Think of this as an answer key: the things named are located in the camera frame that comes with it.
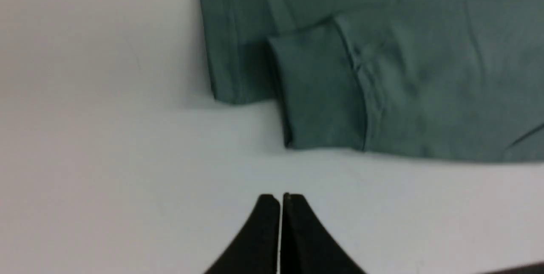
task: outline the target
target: rolled cuff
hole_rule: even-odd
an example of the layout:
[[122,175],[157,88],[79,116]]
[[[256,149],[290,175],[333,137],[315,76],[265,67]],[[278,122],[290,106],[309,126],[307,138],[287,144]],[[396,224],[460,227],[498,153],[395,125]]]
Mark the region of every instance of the rolled cuff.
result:
[[363,150],[366,106],[344,34],[334,21],[268,39],[286,146]]

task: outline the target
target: white table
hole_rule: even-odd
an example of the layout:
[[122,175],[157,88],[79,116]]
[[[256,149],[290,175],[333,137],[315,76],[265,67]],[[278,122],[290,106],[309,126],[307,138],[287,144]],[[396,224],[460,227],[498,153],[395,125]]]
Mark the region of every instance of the white table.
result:
[[303,193],[370,274],[544,259],[544,169],[291,152],[213,101],[198,0],[0,0],[0,272],[199,274]]

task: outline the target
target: shirt sleeve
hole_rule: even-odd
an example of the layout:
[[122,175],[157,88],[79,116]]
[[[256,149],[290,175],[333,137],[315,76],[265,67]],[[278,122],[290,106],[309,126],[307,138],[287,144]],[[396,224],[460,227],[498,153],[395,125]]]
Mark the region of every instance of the shirt sleeve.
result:
[[269,39],[293,148],[544,159],[544,8],[360,9]]

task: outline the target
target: dark object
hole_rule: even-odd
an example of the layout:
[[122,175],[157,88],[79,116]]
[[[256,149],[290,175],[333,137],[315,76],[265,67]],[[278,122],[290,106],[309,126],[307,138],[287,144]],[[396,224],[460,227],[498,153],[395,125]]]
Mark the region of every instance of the dark object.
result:
[[[205,274],[276,274],[280,203],[257,200],[246,224]],[[366,274],[334,241],[302,195],[283,195],[281,274]],[[490,274],[544,274],[544,263]]]
[[276,274],[280,203],[262,195],[231,245],[206,274]]
[[281,272],[366,274],[331,237],[301,195],[283,195]]

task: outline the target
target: sleeve cuff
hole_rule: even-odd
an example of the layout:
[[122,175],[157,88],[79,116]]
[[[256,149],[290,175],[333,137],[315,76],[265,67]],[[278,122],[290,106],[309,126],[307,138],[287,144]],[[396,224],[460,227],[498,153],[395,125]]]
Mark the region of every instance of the sleeve cuff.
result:
[[336,24],[273,37],[268,44],[286,146],[363,150],[365,100]]

